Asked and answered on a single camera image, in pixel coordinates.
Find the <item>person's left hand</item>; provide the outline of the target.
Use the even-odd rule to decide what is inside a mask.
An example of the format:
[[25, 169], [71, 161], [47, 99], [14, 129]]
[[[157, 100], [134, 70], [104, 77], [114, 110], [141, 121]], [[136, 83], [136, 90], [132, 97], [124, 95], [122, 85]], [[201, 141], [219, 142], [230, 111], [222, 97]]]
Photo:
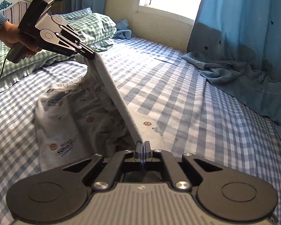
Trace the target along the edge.
[[34, 56], [41, 51], [41, 48], [35, 44], [33, 38], [30, 38], [27, 35], [20, 35], [18, 26], [9, 21], [4, 22], [0, 29], [0, 41], [9, 48], [13, 48], [16, 43], [20, 42], [28, 49], [26, 57]]

